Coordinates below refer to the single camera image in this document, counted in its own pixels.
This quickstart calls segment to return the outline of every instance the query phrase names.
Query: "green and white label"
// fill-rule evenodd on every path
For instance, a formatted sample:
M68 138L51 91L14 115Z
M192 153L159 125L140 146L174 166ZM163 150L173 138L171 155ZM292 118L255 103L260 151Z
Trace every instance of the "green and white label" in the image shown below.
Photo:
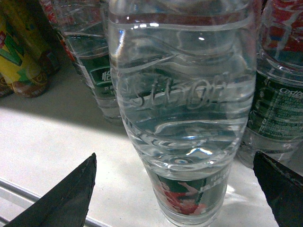
M247 127L275 140L303 138L303 88L286 86L257 73Z
M91 84L89 85L94 89L94 93L97 97L114 97L114 87L111 80L109 56L91 58L91 59L80 59L85 70L82 70L88 74L84 76L90 78Z

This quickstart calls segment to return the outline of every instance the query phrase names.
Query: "yellow drink bottle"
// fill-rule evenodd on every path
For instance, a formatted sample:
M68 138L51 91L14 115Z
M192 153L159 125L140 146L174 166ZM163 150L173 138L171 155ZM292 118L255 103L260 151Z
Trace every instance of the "yellow drink bottle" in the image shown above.
M46 88L47 76L16 37L14 28L0 14L0 73L16 94L36 97Z
M59 62L50 45L41 36L26 3L23 0L0 0L0 9L32 58L48 76L54 74L60 67Z

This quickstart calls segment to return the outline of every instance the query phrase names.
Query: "green label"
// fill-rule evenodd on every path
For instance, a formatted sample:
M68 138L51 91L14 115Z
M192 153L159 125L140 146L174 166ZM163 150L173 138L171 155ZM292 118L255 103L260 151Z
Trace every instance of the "green label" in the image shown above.
M95 94L99 97L115 96L110 74L109 56L81 59L80 61L89 74Z
M225 195L230 165L193 181L171 180L148 171L158 200L175 213L195 216L212 210Z
M286 86L257 73L247 127L271 139L302 139L303 88Z

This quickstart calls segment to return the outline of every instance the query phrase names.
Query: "clear plastic bottle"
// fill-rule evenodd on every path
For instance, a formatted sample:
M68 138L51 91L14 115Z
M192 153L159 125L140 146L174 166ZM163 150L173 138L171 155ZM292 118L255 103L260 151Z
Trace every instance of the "clear plastic bottle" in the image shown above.
M287 165L303 139L303 2L268 0L259 28L257 83L238 151L253 167L256 151Z
M53 0L59 29L82 75L102 110L112 123L121 123L108 56L103 9L108 2L99 0Z
M62 33L59 29L59 24L57 22L56 14L54 12L52 0L39 0L39 3L42 7L42 10L43 10L48 22L50 23L53 30L56 32L56 36L58 37L58 40L59 40L62 48L64 49L65 53L71 60L71 63L75 67L77 74L80 75L81 81L83 83L87 84L87 79L83 76L83 72L82 72L80 64L77 62L77 58L73 56L69 47L66 45L65 37L62 35Z
M255 87L252 0L115 0L108 41L126 131L165 216L220 209Z

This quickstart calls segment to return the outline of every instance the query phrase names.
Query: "white shelf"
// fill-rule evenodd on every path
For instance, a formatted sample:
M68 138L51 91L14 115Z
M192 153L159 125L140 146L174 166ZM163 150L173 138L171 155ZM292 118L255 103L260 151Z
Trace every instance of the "white shelf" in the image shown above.
M89 217L110 227L173 227L160 211L124 128L104 120L62 53L60 62L61 70L42 96L0 99L0 178L43 196L95 152L97 177ZM0 203L0 214L7 219L25 209L16 209L7 199ZM238 160L212 226L278 227L253 170Z

